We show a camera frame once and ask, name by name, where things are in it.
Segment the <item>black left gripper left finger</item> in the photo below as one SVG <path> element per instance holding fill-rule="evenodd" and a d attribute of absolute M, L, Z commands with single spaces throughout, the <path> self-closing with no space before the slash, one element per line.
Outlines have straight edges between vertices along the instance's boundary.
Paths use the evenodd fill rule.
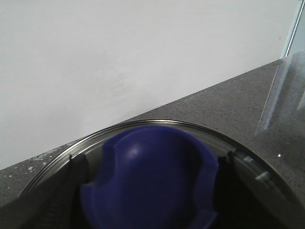
<path fill-rule="evenodd" d="M 1 207 L 2 229 L 87 229 L 80 186 L 88 180 L 85 156 L 70 158 L 67 169 Z"/>

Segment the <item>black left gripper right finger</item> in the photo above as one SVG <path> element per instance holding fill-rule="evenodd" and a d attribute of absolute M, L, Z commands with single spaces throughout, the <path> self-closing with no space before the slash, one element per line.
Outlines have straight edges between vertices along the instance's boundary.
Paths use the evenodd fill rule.
<path fill-rule="evenodd" d="M 303 229 L 305 211 L 288 201 L 268 196 L 272 210 L 259 201 L 241 180 L 233 153 L 217 158 L 219 171 L 214 189 L 214 207 L 218 213 L 214 229 Z"/>

